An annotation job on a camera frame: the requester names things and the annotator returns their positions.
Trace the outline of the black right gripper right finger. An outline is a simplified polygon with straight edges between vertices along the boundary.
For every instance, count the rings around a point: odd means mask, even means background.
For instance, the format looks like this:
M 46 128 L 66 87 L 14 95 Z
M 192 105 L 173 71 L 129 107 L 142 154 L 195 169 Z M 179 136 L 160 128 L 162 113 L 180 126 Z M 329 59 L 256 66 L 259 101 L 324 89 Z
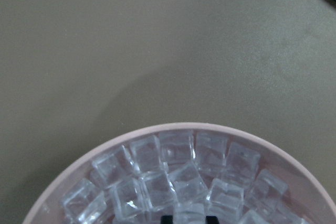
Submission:
M 206 216 L 206 224 L 219 224 L 219 220 L 216 216 Z

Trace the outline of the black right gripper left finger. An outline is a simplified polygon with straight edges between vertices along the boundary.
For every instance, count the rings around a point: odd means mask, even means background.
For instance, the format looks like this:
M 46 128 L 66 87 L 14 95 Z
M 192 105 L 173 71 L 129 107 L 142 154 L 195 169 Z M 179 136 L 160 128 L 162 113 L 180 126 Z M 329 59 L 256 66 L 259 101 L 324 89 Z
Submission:
M 173 215 L 164 215 L 160 219 L 160 224 L 173 224 Z

